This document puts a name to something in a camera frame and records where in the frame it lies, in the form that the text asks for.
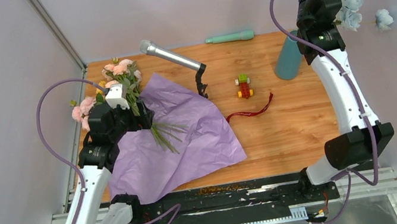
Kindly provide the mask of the purple pink wrapping paper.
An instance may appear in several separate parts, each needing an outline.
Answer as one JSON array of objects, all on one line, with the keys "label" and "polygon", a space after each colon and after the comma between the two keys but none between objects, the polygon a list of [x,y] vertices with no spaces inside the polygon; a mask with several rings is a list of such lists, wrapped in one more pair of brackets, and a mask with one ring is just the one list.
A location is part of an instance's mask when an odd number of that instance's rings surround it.
[{"label": "purple pink wrapping paper", "polygon": [[150,130],[127,132],[109,180],[109,196],[136,195],[141,204],[155,203],[182,184],[247,158],[218,107],[192,90],[154,73],[141,92],[154,121],[172,124],[161,136]]}]

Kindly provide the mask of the dark red printed ribbon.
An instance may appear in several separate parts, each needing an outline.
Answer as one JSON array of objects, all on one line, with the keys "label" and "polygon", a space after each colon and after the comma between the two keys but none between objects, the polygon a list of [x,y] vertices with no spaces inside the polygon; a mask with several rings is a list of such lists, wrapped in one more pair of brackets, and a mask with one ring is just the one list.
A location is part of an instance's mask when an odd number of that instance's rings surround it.
[{"label": "dark red printed ribbon", "polygon": [[267,111],[268,107],[270,106],[270,103],[272,102],[273,99],[273,93],[270,93],[269,95],[269,100],[267,102],[267,104],[259,111],[240,111],[240,112],[234,112],[230,115],[228,115],[225,119],[227,122],[230,122],[231,118],[235,117],[235,116],[243,116],[243,117],[252,117],[252,116],[257,116],[260,114],[263,114],[265,111]]}]

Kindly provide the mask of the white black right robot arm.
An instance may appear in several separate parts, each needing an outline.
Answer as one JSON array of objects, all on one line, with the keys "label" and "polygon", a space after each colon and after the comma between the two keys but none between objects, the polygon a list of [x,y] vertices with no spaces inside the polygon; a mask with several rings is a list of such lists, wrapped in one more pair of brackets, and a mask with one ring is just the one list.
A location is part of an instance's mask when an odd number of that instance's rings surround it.
[{"label": "white black right robot arm", "polygon": [[379,156],[394,135],[391,123],[383,123],[371,111],[351,72],[346,46],[334,19],[341,0],[298,0],[297,31],[283,28],[270,0],[270,17],[276,27],[296,41],[300,53],[323,83],[335,111],[340,135],[325,143],[323,157],[301,172],[300,194],[316,200],[323,185],[344,175],[358,175],[358,166],[372,163],[370,185],[379,181]]}]

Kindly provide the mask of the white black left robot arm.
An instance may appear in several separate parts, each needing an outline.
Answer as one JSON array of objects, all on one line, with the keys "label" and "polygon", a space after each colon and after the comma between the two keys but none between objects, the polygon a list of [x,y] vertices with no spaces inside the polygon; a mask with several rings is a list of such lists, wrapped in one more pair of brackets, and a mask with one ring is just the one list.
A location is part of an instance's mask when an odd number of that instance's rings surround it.
[{"label": "white black left robot arm", "polygon": [[[91,110],[90,131],[83,140],[75,168],[80,179],[65,224],[96,224],[102,194],[120,152],[118,142],[127,132],[152,127],[154,112],[141,99],[135,104],[138,115],[105,103]],[[101,224],[140,224],[143,211],[136,195],[120,194],[112,200]]]}]

